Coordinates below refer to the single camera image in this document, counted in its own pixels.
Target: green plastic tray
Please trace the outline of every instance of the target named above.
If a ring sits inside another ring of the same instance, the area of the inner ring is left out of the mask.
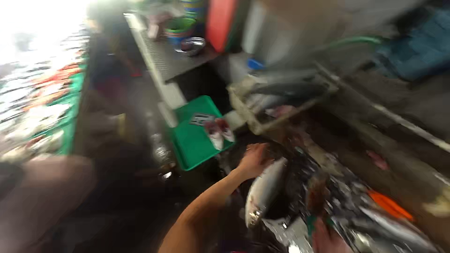
[[[175,109],[178,125],[169,129],[169,131],[178,164],[184,171],[194,169],[196,166],[233,145],[232,142],[225,140],[224,148],[222,150],[216,150],[202,126],[189,124],[195,113],[205,113],[222,117],[222,114],[209,96],[200,96],[187,105]]]

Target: person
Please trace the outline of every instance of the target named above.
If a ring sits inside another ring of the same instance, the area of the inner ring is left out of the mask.
[[[208,188],[181,213],[166,234],[158,253],[198,253],[205,251],[208,235],[214,231],[219,211],[226,199],[245,180],[259,176],[271,161],[264,157],[267,144],[252,144],[235,168],[225,178]],[[317,217],[312,232],[315,253],[351,253],[339,234],[329,229],[323,217]]]
[[[216,225],[215,221],[227,197],[245,180],[259,176],[271,162],[264,158],[266,147],[267,144],[249,145],[237,168],[200,194],[181,213],[158,252],[203,252],[205,240]]]
[[[0,252],[42,252],[45,234],[77,208],[96,184],[90,160],[36,157],[0,163]]]

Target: metal shelf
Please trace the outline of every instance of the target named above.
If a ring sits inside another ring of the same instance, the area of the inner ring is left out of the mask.
[[[150,66],[147,65],[148,69],[156,72],[154,74],[159,76],[163,82],[168,82],[174,77],[207,63],[219,55],[209,44],[196,56],[186,56],[177,53],[165,36],[161,36],[157,41],[150,40],[147,37],[145,26],[135,14],[125,14],[125,17],[130,28],[140,35],[135,36],[135,39],[142,41],[144,48],[141,50],[145,50],[142,54],[144,57],[149,57],[149,59],[146,59],[146,62],[152,63]]]

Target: stainless steel bowl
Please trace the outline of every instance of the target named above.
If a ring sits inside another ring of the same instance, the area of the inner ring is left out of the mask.
[[[181,48],[176,48],[175,51],[178,53],[194,56],[205,47],[206,41],[201,37],[190,37],[181,41]]]

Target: red cutting board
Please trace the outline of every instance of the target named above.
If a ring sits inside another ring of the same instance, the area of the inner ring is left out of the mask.
[[[221,53],[225,46],[233,23],[238,0],[210,0],[206,23],[206,40]]]

